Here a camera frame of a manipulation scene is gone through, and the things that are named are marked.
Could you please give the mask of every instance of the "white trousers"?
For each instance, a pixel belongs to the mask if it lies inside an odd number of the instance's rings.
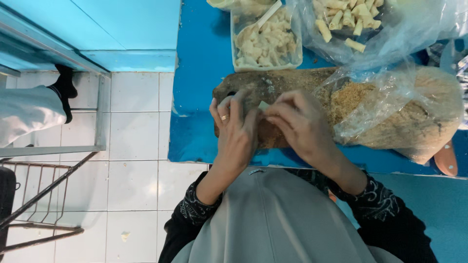
[[[21,135],[64,124],[65,121],[59,96],[44,85],[0,89],[0,148]]]

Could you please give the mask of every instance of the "patterned black sleeve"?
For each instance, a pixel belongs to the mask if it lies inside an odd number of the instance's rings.
[[[356,196],[344,192],[332,180],[328,183],[333,194],[351,207],[364,243],[382,248],[404,263],[436,263],[430,246],[431,239],[424,234],[424,223],[406,207],[401,198],[368,173],[366,175],[367,186]]]
[[[179,202],[176,209],[180,210],[183,217],[191,222],[194,226],[203,225],[208,218],[210,218],[215,212],[218,206],[221,204],[223,196],[220,195],[216,203],[213,205],[205,205],[197,198],[196,189],[199,181],[193,182],[187,191],[185,197]]]
[[[207,173],[200,174],[198,179],[189,186],[185,192],[185,197],[175,207],[171,219],[164,225],[167,235],[159,257],[159,263],[172,262],[177,253],[197,237],[203,224],[216,212],[221,204],[222,195],[213,205],[205,205],[197,198],[197,186]]]
[[[396,196],[382,183],[369,176],[367,172],[365,173],[367,175],[367,186],[357,196],[344,192],[332,180],[329,181],[330,190],[337,198],[349,204],[356,219],[376,219],[383,222],[396,216],[400,211]]]

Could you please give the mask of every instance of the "floor tile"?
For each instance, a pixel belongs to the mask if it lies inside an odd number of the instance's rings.
[[[73,85],[78,96],[69,99],[71,108],[96,108],[99,77],[91,72],[76,72],[73,74]]]
[[[159,111],[171,111],[174,73],[159,73]]]
[[[95,140],[95,113],[75,113],[73,121],[62,126],[62,146],[89,146],[94,145]],[[104,140],[106,150],[100,151],[91,160],[108,161],[110,146],[110,112],[104,112],[102,116],[102,128],[104,129]],[[90,152],[84,153],[61,153],[61,161],[80,161]]]
[[[158,126],[158,112],[112,112],[110,160],[157,160]]]
[[[58,71],[22,72],[16,81],[16,88],[34,88],[39,85],[49,86],[59,78]]]
[[[56,162],[43,162],[45,164],[59,164],[58,161]],[[36,196],[40,191],[44,190],[47,186],[49,186],[53,181],[53,179],[57,179],[60,177],[60,169],[54,168],[42,168],[42,176],[41,176],[41,167],[28,167],[27,166],[17,166],[16,167],[16,181],[20,183],[20,187],[18,190],[15,191],[15,198],[13,201],[13,211],[16,211],[20,208],[24,203],[31,200],[34,196]],[[41,198],[38,203],[37,207],[34,205],[30,207],[27,211],[33,212],[36,210],[37,212],[46,212],[49,208],[49,211],[56,211],[57,210],[57,194],[58,189],[55,188],[52,190],[50,194],[47,194],[43,198]]]
[[[33,131],[29,134],[20,136],[13,142],[13,147],[25,147],[29,144],[34,147],[57,147],[60,146],[62,126],[57,125],[49,129]],[[60,154],[44,154],[19,156],[15,161],[59,161]]]
[[[7,84],[5,88],[16,88],[17,78],[12,76],[7,76]]]
[[[61,161],[62,165],[77,162]],[[65,211],[106,211],[109,163],[88,161],[68,178],[65,196]],[[58,209],[61,210],[65,183],[58,186]]]
[[[158,161],[111,161],[108,210],[157,210]]]
[[[168,158],[169,150],[169,130],[171,124],[171,112],[159,113],[159,160]]]
[[[152,72],[112,73],[110,110],[158,111],[159,74]]]
[[[164,247],[164,241],[166,240],[166,231],[164,230],[164,224],[171,219],[171,215],[174,211],[158,211],[158,260],[161,255],[162,248]]]
[[[24,213],[22,219],[27,219],[32,213]],[[37,212],[33,216],[33,220],[37,221],[46,216],[45,212]],[[47,219],[48,223],[55,221],[56,213],[49,213]],[[52,236],[52,230],[46,229],[31,229],[23,227],[11,227],[8,230],[7,246],[46,238]],[[11,251],[5,254],[2,263],[51,263],[54,262],[54,249],[55,243],[48,242],[41,245],[22,248],[19,250]]]
[[[158,210],[173,210],[206,164],[159,161]]]
[[[108,212],[106,262],[156,262],[157,211]],[[130,233],[126,241],[122,234]]]
[[[85,232],[56,242],[55,263],[105,262],[107,212],[65,212],[58,225],[80,226]]]

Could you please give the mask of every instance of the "blue wall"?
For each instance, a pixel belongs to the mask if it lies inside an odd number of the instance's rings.
[[[174,71],[180,0],[0,2],[108,70]],[[11,63],[20,70],[50,67]]]

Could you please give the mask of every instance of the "aluminum frame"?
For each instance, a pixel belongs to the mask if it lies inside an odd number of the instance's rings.
[[[98,99],[96,109],[72,109],[73,112],[96,112],[95,143],[90,146],[58,146],[58,147],[25,147],[25,148],[0,148],[0,157],[15,157],[27,155],[43,155],[54,153],[78,153],[106,150],[106,140],[103,123],[103,106],[105,105],[104,82],[110,79],[110,72],[82,58],[72,50],[66,49],[57,40],[29,25],[26,21],[0,7],[0,29],[22,39],[27,43],[33,43],[48,50],[69,62],[85,68],[99,76]]]
[[[21,77],[21,72],[15,69],[9,68],[7,66],[4,66],[2,64],[0,64],[0,74],[6,75],[6,76],[12,76],[16,78]]]
[[[97,66],[87,59],[84,59],[74,51],[65,48],[63,45],[60,45],[57,40],[54,40],[53,37],[29,25],[23,19],[2,7],[0,7],[0,29],[19,37],[27,43],[33,43],[34,45],[48,50],[88,71],[110,78],[109,71]]]

